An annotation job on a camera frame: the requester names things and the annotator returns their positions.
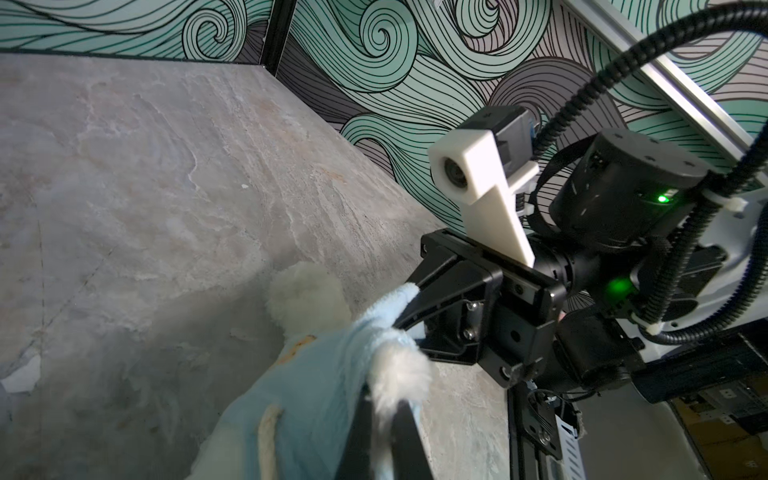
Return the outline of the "aluminium rail right wall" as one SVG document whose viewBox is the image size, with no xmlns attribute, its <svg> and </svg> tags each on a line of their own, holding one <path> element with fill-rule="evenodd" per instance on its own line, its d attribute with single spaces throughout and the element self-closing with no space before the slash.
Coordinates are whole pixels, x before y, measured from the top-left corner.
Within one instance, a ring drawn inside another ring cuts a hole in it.
<svg viewBox="0 0 768 480">
<path fill-rule="evenodd" d="M 709 1 L 567 1 L 584 26 L 594 71 Z M 727 170 L 767 120 L 767 40 L 713 34 L 676 48 L 610 91 L 634 131 L 675 143 Z"/>
</svg>

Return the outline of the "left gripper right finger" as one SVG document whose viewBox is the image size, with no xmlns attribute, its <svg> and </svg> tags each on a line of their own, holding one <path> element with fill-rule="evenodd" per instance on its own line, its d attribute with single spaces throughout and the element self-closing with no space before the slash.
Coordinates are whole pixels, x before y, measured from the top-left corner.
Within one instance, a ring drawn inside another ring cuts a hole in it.
<svg viewBox="0 0 768 480">
<path fill-rule="evenodd" d="M 391 424 L 391 452 L 395 480 L 433 480 L 413 411 L 400 401 Z"/>
</svg>

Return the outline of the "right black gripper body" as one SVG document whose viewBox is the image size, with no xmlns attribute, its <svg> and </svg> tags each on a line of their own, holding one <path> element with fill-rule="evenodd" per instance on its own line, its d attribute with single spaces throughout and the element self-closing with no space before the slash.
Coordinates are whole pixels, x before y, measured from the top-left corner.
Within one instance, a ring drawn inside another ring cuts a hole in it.
<svg viewBox="0 0 768 480">
<path fill-rule="evenodd" d="M 572 176 L 555 221 L 526 233 L 527 267 L 440 230 L 424 236 L 411 275 L 419 295 L 396 326 L 421 334 L 433 360 L 479 364 L 501 386 L 605 390 L 646 368 L 622 321 L 639 310 L 662 245 L 710 167 L 689 152 L 608 129 L 562 152 Z"/>
</svg>

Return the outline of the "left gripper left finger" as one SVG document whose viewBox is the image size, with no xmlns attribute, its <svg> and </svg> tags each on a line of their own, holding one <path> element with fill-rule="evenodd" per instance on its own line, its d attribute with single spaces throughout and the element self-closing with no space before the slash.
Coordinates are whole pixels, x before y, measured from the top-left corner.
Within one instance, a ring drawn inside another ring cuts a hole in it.
<svg viewBox="0 0 768 480">
<path fill-rule="evenodd" d="M 373 440 L 373 403 L 370 389 L 365 385 L 358 398 L 344 451 L 335 480 L 371 480 Z"/>
</svg>

